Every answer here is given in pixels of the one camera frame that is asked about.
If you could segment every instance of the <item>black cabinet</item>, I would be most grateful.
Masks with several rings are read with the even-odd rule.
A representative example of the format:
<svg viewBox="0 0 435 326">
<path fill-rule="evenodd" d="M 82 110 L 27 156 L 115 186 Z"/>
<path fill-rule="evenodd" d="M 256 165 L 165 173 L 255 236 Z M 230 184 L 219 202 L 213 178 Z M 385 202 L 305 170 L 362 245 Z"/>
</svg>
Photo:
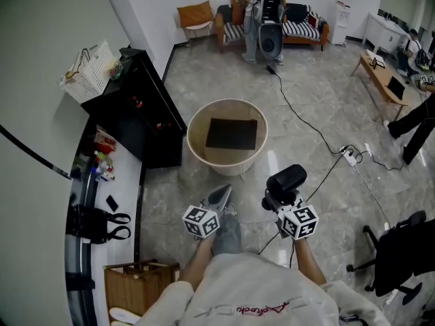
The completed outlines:
<svg viewBox="0 0 435 326">
<path fill-rule="evenodd" d="M 148 168 L 181 165 L 186 125 L 177 108 L 145 51 L 121 53 L 121 76 L 82 107 Z"/>
</svg>

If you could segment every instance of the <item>black pants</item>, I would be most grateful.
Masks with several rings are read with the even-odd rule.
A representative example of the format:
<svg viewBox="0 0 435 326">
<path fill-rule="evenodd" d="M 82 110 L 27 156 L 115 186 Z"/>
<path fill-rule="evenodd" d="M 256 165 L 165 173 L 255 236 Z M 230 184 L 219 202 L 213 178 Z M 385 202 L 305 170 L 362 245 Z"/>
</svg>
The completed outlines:
<svg viewBox="0 0 435 326">
<path fill-rule="evenodd" d="M 399 63 L 398 68 L 403 70 L 405 73 L 408 73 L 408 75 L 414 75 L 418 73 L 418 71 L 415 71 L 409 66 L 408 57 L 404 55 L 402 50 L 397 52 L 397 61 Z"/>
<path fill-rule="evenodd" d="M 391 122 L 388 125 L 388 129 L 393 138 L 397 139 L 400 135 L 409 132 L 417 126 L 419 127 L 403 151 L 403 159 L 406 164 L 411 163 L 435 127 L 435 94 L 430 95 L 425 102 L 416 109 L 413 109 L 408 115 L 398 121 Z"/>
</svg>

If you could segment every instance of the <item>gray tile floor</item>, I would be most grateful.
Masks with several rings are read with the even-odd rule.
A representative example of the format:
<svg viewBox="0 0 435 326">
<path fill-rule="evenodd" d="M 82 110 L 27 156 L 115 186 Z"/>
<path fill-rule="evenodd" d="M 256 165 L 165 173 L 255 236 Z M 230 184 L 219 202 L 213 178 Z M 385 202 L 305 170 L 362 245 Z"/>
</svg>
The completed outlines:
<svg viewBox="0 0 435 326">
<path fill-rule="evenodd" d="M 286 47 L 285 64 L 274 67 L 294 109 L 324 133 L 333 149 L 354 144 L 363 151 L 367 143 L 378 161 L 389 167 L 399 166 L 400 144 L 407 142 L 412 132 L 394 141 L 380 122 L 373 121 L 377 111 L 367 90 L 380 105 L 382 99 L 362 68 L 355 77 L 349 77 L 362 49 L 360 43 L 351 41 L 346 48 L 327 46 L 324 52 L 319 47 Z M 268 120 L 266 146 L 246 173 L 245 182 L 240 177 L 220 176 L 201 164 L 187 144 L 181 167 L 149 170 L 141 223 L 141 258 L 175 260 L 184 266 L 196 243 L 184 230 L 181 215 L 209 188 L 224 182 L 233 186 L 232 201 L 239 212 L 243 246 L 247 251 L 257 252 L 277 231 L 273 223 L 275 215 L 261 207 L 266 180 L 277 171 L 276 167 L 281 170 L 297 163 L 307 170 L 308 178 L 300 189 L 306 198 L 336 160 L 321 137 L 290 111 L 279 90 L 279 80 L 265 71 L 263 62 L 245 64 L 241 60 L 242 51 L 243 47 L 233 46 L 219 54 L 213 39 L 195 42 L 192 55 L 188 48 L 178 48 L 165 86 L 186 123 L 198 109 L 217 99 L 240 98 L 253 103 Z M 414 89 L 410 100 L 410 107 L 402 115 L 421 102 Z M 396 112 L 397 108 L 391 106 L 387 115 L 392 120 Z M 387 296 L 377 298 L 364 291 L 371 281 L 372 270 L 348 274 L 345 267 L 372 257 L 372 247 L 362 233 L 363 225 L 370 225 L 380 235 L 385 216 L 392 225 L 421 209 L 426 210 L 430 219 L 434 217 L 434 146 L 432 135 L 413 163 L 401 171 L 386 171 L 367 155 L 356 168 L 341 160 L 310 200 L 319 213 L 320 223 L 309 242 L 327 278 L 344 280 L 366 295 L 385 310 L 394 325 L 411 325 L 417 318 L 434 290 L 435 274 L 412 278 L 406 284 L 414 287 L 417 281 L 423 282 L 423 290 L 409 305 L 401 306 L 401 293 L 386 305 Z M 271 154 L 277 166 L 269 163 Z M 288 266 L 291 250 L 290 239 L 276 238 L 263 255 Z"/>
</svg>

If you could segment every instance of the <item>person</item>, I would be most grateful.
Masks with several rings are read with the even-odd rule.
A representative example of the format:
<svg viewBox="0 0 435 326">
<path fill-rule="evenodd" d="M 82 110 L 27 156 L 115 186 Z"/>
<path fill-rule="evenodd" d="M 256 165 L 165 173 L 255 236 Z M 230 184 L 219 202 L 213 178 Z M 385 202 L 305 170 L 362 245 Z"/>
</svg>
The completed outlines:
<svg viewBox="0 0 435 326">
<path fill-rule="evenodd" d="M 399 67 L 397 72 L 402 76 L 411 77 L 419 72 L 415 64 L 415 58 L 421 45 L 419 43 L 419 34 L 415 29 L 409 31 L 408 37 L 402 42 L 397 53 Z"/>
<path fill-rule="evenodd" d="M 424 92 L 430 92 L 429 98 L 400 120 L 395 122 L 383 121 L 384 127 L 394 139 L 399 138 L 418 126 L 408 145 L 403 147 L 402 157 L 408 165 L 417 155 L 435 127 L 435 96 L 432 95 L 432 93 L 435 93 L 435 86 L 422 84 L 419 80 L 415 82 L 415 86 Z"/>
<path fill-rule="evenodd" d="M 223 214 L 221 228 L 202 239 L 177 282 L 138 326 L 350 325 L 388 326 L 382 312 L 343 282 L 326 279 L 306 239 L 294 241 L 298 270 L 241 252 L 239 222 Z"/>
<path fill-rule="evenodd" d="M 256 5 L 258 0 L 237 0 L 241 8 L 245 8 L 245 19 L 243 21 L 243 30 L 245 31 L 245 43 L 246 43 L 246 53 L 242 54 L 242 59 L 250 64 L 256 64 L 256 51 L 257 51 L 257 40 L 258 40 L 258 21 L 254 18 L 254 5 Z M 278 65 L 283 65 L 283 55 L 280 54 L 277 59 L 275 59 Z"/>
</svg>

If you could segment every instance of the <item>white bucket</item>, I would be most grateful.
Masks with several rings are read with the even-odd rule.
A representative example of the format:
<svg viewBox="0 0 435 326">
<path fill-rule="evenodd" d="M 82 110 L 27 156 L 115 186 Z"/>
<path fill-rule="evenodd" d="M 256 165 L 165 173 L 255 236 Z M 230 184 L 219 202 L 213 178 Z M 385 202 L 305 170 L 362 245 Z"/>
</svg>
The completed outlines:
<svg viewBox="0 0 435 326">
<path fill-rule="evenodd" d="M 257 135 L 254 150 L 211 149 L 205 147 L 211 118 L 224 120 L 256 120 Z M 268 136 L 263 113 L 251 103 L 240 99 L 222 99 L 205 105 L 195 113 L 188 126 L 187 141 L 190 151 L 201 162 L 221 175 L 236 176 L 245 173 L 254 163 Z"/>
</svg>

